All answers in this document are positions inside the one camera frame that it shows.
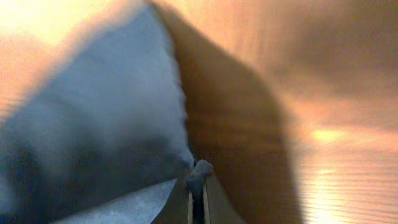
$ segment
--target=small object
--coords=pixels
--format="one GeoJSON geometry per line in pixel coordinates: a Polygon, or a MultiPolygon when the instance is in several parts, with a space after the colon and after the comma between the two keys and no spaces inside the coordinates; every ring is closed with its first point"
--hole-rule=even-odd
{"type": "Polygon", "coordinates": [[[193,198],[193,222],[203,224],[205,209],[203,204],[203,186],[207,177],[213,172],[213,166],[205,160],[197,162],[192,173],[185,178],[187,188],[193,198]]]}

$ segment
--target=wooden floor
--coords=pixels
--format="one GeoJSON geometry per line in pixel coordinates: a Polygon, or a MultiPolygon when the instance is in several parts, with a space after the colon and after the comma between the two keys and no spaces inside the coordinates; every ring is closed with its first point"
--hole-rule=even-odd
{"type": "MultiPolygon", "coordinates": [[[[51,14],[0,16],[3,115],[137,6],[21,2],[0,15],[51,14]]],[[[397,1],[155,2],[190,137],[248,223],[398,223],[397,1]]]]}

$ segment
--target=wooden surface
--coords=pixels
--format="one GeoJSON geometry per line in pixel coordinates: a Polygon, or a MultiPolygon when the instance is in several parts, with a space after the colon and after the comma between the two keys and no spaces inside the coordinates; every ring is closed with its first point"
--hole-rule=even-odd
{"type": "MultiPolygon", "coordinates": [[[[20,2],[0,7],[3,115],[137,3],[20,2]]],[[[155,2],[190,136],[248,223],[398,223],[397,1],[155,2]]]]}

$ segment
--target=gray object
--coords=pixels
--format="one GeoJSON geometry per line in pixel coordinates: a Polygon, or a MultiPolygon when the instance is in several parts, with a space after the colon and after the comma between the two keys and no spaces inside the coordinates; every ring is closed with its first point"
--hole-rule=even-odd
{"type": "Polygon", "coordinates": [[[54,224],[148,224],[159,214],[173,187],[174,180],[153,185],[87,212],[54,224]]]}
{"type": "Polygon", "coordinates": [[[55,220],[192,170],[184,99],[170,37],[147,7],[3,124],[1,215],[55,220]]]}

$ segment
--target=wooden panel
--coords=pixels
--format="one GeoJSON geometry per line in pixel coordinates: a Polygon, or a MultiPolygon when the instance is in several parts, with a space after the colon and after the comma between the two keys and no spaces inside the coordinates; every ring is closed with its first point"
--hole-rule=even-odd
{"type": "Polygon", "coordinates": [[[157,4],[190,136],[248,223],[398,222],[396,1],[157,4]]]}

